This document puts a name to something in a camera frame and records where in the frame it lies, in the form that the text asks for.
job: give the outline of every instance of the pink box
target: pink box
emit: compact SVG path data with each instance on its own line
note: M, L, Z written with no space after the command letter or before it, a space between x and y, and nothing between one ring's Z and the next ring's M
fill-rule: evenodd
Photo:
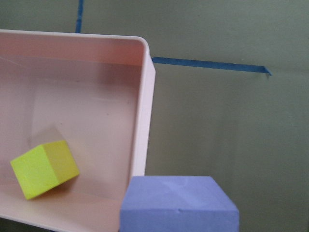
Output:
M155 69L140 37L0 30L0 217L58 232L117 232L144 175ZM25 200L10 160L66 140L80 175Z

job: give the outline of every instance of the painter's tape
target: painter's tape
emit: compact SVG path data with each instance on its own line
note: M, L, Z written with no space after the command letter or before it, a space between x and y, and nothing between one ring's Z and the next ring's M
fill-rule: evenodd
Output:
M211 69L225 69L255 73L267 73L270 76L271 72L264 66L250 65L250 64L233 64L233 63L222 63L213 61L202 61L202 60L191 60L191 59L175 59L175 58L164 58L164 57L153 57L153 63L158 64L171 64L171 65L182 65L191 67L211 68Z
M82 19L83 19L83 9L84 9L84 0L79 0L75 33L81 33Z

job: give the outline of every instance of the yellow block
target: yellow block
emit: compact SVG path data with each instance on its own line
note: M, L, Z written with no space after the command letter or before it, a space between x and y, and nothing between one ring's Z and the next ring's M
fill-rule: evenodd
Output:
M66 141L39 145L11 161L27 200L79 174Z

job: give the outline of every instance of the gray floor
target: gray floor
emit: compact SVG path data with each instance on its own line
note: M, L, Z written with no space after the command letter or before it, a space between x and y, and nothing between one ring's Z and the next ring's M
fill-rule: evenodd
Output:
M0 28L74 32L77 5L0 1ZM83 33L142 36L152 56L272 71L155 65L146 173L213 176L242 232L309 231L308 10L307 0L85 1ZM36 231L9 224L1 231Z

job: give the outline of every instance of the purple block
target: purple block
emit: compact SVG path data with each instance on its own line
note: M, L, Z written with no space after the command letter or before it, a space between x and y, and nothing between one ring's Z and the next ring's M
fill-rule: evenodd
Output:
M120 232L238 232L239 211L210 176L133 177Z

